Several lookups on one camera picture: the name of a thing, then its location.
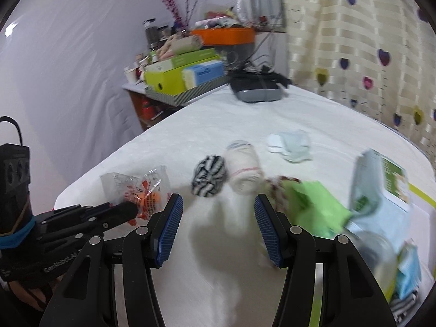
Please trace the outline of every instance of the plastic wrapper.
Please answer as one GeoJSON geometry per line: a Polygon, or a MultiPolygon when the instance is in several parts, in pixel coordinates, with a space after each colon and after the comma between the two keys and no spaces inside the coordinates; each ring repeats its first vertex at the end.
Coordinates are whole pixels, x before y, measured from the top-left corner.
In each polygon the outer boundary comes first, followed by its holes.
{"type": "Polygon", "coordinates": [[[243,26],[247,27],[250,25],[248,13],[247,13],[247,7],[244,0],[236,1],[235,14],[243,26]]]}
{"type": "MultiPolygon", "coordinates": [[[[141,178],[121,173],[106,173],[100,177],[106,199],[113,205],[131,201],[138,207],[137,217],[145,221],[163,211],[172,192],[166,167],[159,166],[141,178]]],[[[136,220],[129,222],[136,225],[136,220]]]]}
{"type": "Polygon", "coordinates": [[[239,22],[228,16],[216,17],[212,19],[204,19],[202,21],[197,21],[194,24],[195,29],[208,29],[208,28],[230,28],[235,26],[241,26],[239,22]]]}

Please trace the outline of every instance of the curtain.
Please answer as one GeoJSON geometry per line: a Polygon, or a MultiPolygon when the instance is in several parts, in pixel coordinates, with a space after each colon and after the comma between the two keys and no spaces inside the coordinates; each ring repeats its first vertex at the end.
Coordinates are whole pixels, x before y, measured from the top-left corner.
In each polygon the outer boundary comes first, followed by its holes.
{"type": "Polygon", "coordinates": [[[436,169],[436,36],[414,0],[283,0],[289,76],[398,131],[436,169]]]}

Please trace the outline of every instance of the white bed sheet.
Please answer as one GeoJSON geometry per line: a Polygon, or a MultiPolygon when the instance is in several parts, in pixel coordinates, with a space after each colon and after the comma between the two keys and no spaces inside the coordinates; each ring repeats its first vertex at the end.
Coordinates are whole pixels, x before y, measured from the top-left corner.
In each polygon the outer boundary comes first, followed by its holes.
{"type": "MultiPolygon", "coordinates": [[[[286,175],[319,180],[345,206],[355,159],[367,148],[403,166],[409,180],[436,198],[436,182],[426,157],[378,122],[314,93],[290,86],[280,101],[247,104],[225,87],[165,119],[110,155],[57,199],[55,208],[106,201],[100,175],[142,175],[166,165],[173,191],[184,198],[184,215],[171,257],[153,280],[168,327],[271,326],[285,270],[262,267],[254,196],[240,196],[228,184],[214,198],[190,194],[198,161],[222,154],[233,140],[257,150],[267,177],[286,175]],[[313,142],[313,161],[289,164],[267,151],[266,137],[302,129],[313,142]]],[[[125,235],[127,224],[107,238],[125,235]]]]}

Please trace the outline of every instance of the rolled white towel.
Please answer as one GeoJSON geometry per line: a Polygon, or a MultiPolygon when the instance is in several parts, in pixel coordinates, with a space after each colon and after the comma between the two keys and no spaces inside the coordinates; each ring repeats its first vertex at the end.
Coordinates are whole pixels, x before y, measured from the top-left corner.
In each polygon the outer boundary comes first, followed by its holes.
{"type": "Polygon", "coordinates": [[[263,171],[254,146],[246,141],[232,142],[224,155],[230,186],[239,194],[256,192],[263,182],[263,171]]]}

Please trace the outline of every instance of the green cloth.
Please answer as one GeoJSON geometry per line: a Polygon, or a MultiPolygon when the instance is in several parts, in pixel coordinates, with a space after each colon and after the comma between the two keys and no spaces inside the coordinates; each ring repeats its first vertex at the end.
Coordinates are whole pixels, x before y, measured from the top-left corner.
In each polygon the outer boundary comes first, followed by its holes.
{"type": "Polygon", "coordinates": [[[352,215],[320,182],[283,180],[281,186],[289,222],[313,236],[334,238],[352,215]]]}

